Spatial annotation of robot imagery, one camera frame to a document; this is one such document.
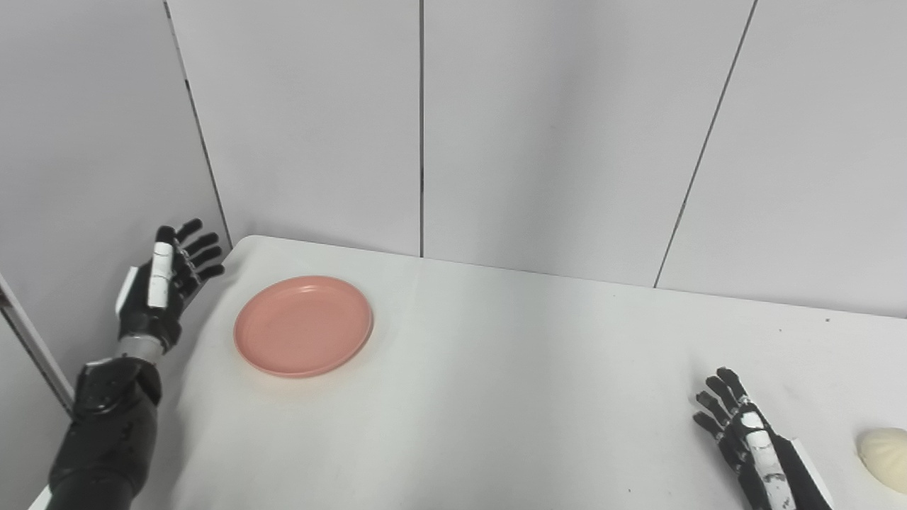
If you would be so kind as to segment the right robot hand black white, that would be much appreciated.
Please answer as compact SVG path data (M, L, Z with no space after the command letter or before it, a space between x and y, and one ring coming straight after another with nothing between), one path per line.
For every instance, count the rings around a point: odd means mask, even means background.
M774 431L735 371L717 368L705 385L694 423L715 440L752 509L833 508L806 449Z

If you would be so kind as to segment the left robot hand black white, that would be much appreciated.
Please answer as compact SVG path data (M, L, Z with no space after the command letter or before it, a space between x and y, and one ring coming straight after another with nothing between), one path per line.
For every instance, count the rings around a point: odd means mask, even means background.
M178 228L157 229L149 261L129 268L116 301L120 351L163 356L178 344L188 304L210 280L224 274L216 232L203 233L198 217Z

